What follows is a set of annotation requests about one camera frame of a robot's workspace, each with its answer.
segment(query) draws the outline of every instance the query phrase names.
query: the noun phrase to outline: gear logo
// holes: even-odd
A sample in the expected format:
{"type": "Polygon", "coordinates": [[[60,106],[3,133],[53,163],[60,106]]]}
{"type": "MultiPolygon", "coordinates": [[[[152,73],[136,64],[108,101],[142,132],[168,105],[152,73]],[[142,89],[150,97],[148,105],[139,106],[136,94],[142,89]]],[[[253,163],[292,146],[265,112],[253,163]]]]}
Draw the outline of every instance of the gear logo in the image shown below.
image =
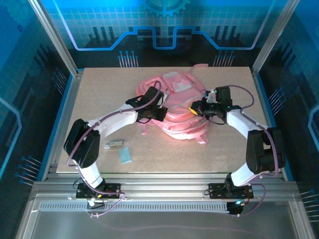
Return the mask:
{"type": "Polygon", "coordinates": [[[180,10],[186,9],[186,4],[190,4],[190,0],[145,0],[143,3],[145,10],[157,17],[179,14],[180,10]]]}
{"type": "Polygon", "coordinates": [[[19,25],[25,25],[31,17],[32,9],[28,0],[2,0],[0,3],[6,6],[7,11],[19,25]]]}

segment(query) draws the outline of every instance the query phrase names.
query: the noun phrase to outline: table surface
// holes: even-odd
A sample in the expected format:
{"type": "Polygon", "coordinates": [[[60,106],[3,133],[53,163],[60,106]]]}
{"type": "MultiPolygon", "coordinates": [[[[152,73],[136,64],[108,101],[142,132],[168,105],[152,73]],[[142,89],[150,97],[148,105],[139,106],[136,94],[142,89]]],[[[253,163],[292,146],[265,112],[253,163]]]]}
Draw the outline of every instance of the table surface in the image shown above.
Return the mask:
{"type": "MultiPolygon", "coordinates": [[[[142,80],[156,74],[190,67],[150,68],[85,68],[69,123],[67,135],[77,119],[92,120],[120,107],[136,96],[136,87],[142,80]]],[[[266,124],[255,84],[248,67],[208,67],[192,71],[206,87],[214,89],[225,85],[245,87],[255,97],[255,104],[246,109],[255,120],[266,124]]],[[[234,105],[246,106],[250,96],[243,90],[231,88],[234,105]]],[[[141,135],[141,126],[128,125],[111,134],[106,140],[124,139],[129,145],[132,161],[121,164],[118,150],[104,149],[101,139],[97,165],[101,173],[118,172],[232,172],[245,163],[246,139],[233,127],[210,123],[209,141],[199,144],[195,139],[173,139],[157,126],[148,126],[141,135]]],[[[66,166],[68,155],[63,150],[57,172],[73,172],[66,166]]]]}

